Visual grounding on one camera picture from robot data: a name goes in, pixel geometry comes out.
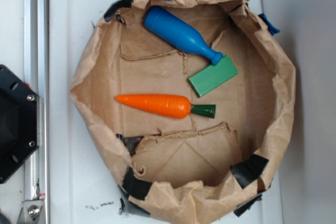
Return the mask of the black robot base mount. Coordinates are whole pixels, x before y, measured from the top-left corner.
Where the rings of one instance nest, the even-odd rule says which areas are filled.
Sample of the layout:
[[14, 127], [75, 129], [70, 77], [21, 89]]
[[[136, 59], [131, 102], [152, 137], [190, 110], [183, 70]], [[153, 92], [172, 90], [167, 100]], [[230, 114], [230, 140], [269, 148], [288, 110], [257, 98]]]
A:
[[1, 65], [1, 184], [38, 149], [38, 95]]

